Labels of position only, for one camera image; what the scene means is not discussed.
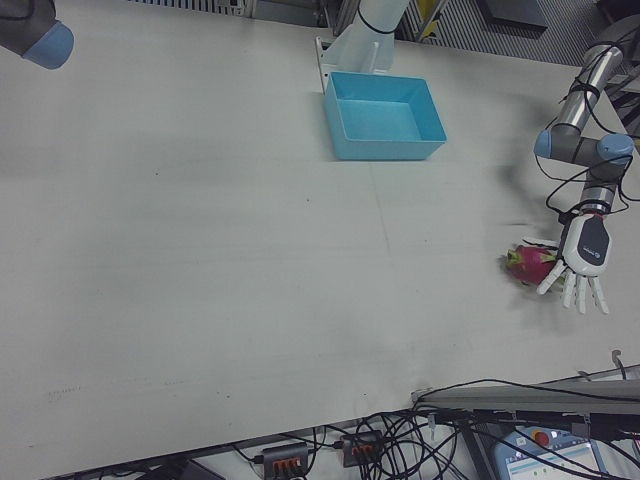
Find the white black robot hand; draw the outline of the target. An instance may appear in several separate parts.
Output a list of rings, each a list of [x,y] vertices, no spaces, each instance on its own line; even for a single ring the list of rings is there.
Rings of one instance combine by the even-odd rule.
[[[574,306],[580,314],[585,314],[587,294],[590,293],[596,308],[607,315],[610,310],[600,276],[607,268],[611,246],[603,216],[589,213],[573,218],[563,228],[560,242],[555,245],[554,266],[539,283],[536,293],[546,294],[563,277],[562,304],[565,308]]]

